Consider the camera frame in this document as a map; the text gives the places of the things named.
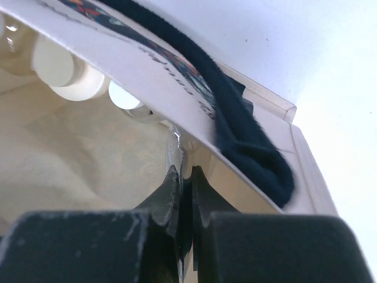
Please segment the cream cylindrical bottle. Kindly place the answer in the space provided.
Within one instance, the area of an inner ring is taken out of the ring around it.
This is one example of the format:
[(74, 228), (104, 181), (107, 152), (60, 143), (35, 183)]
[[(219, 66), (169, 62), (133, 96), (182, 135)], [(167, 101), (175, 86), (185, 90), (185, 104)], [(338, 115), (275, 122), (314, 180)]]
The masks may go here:
[(110, 79), (64, 47), (39, 36), (32, 69), (53, 92), (69, 101), (85, 101), (106, 93)]

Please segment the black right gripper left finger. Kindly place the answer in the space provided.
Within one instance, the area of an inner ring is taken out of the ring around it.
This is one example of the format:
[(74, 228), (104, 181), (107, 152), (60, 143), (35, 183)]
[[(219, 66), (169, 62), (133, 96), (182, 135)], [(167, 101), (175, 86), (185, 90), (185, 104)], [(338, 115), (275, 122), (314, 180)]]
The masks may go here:
[(1, 239), (2, 282), (179, 282), (171, 166), (132, 210), (33, 211)]

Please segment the cream canvas tote bag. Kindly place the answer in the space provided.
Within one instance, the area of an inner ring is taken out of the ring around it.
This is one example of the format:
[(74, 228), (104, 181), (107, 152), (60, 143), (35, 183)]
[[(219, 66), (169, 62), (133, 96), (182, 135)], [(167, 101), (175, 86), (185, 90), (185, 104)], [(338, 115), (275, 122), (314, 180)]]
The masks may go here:
[[(69, 101), (32, 69), (39, 36), (106, 75), (163, 121), (110, 99)], [(214, 59), (144, 1), (1, 2), (1, 218), (32, 210), (131, 209), (163, 182), (169, 127), (183, 138), (179, 181), (202, 168), (246, 213), (338, 212), (293, 104)]]

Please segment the round silver bottle white cap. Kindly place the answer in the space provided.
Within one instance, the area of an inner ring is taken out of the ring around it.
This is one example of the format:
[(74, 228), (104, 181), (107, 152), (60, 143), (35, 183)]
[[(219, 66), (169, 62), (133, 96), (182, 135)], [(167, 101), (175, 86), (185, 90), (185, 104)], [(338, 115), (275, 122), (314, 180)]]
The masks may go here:
[(111, 101), (129, 118), (140, 123), (158, 123), (164, 120), (157, 112), (146, 106), (114, 81), (110, 81), (108, 94)]

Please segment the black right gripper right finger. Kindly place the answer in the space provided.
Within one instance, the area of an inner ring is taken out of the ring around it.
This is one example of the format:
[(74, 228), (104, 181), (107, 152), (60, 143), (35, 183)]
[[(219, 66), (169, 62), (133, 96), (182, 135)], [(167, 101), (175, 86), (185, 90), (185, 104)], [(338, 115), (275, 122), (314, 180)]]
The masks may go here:
[(191, 188), (199, 282), (372, 282), (356, 238), (340, 218), (241, 213), (199, 166)]

